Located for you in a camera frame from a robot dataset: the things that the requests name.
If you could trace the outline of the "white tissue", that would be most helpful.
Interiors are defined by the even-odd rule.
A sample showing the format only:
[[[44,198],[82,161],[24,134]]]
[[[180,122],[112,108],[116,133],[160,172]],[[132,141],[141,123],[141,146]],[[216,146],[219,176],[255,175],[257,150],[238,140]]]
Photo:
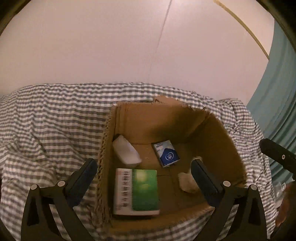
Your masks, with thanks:
[[[187,193],[197,193],[199,191],[199,186],[197,185],[195,179],[190,172],[188,173],[178,173],[179,187],[181,190]]]

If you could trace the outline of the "blue cigarette pack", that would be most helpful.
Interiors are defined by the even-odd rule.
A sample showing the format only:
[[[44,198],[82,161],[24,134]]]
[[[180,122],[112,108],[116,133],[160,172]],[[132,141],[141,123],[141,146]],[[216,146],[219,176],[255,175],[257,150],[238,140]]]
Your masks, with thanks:
[[[164,168],[180,160],[180,157],[170,140],[153,143],[152,148],[156,153],[160,165]]]

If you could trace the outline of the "green white medicine box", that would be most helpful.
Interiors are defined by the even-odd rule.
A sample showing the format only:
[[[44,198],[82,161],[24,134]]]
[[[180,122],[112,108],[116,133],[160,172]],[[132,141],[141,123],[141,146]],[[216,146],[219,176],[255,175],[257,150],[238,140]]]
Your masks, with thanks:
[[[157,170],[118,168],[113,214],[153,216],[160,213]]]

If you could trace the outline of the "white rounded case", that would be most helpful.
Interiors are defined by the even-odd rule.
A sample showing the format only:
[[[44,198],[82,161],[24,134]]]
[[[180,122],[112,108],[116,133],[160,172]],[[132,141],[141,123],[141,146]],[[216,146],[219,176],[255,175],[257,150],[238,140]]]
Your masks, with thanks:
[[[119,160],[128,168],[134,168],[142,163],[137,150],[123,135],[119,135],[112,142],[112,147]]]

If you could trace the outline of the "green curtain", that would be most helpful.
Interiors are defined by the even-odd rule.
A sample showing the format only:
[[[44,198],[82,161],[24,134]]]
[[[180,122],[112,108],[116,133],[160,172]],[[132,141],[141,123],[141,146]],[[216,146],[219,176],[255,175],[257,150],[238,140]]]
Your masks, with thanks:
[[[295,50],[278,22],[264,74],[247,109],[268,138],[295,153]]]

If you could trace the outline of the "brown cardboard box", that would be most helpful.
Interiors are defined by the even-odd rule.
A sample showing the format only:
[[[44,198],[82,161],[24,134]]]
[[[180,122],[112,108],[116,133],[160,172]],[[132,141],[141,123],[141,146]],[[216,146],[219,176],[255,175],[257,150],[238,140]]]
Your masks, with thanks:
[[[214,114],[163,96],[115,104],[98,154],[97,225],[112,234],[155,230],[209,211],[191,175],[194,159],[219,183],[246,182],[236,147]]]

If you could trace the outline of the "green checkered duvet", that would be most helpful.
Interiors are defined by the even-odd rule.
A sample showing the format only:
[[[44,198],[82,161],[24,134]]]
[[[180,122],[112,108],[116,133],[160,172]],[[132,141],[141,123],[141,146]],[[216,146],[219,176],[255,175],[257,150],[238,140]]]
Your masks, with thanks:
[[[1,97],[1,220],[14,239],[21,238],[31,185],[54,186],[87,158],[97,158],[114,104],[150,102],[159,95],[205,108],[222,122],[246,169],[247,184],[259,188],[271,234],[278,212],[269,160],[259,147],[263,133],[241,101],[146,83],[85,83],[31,85]]]

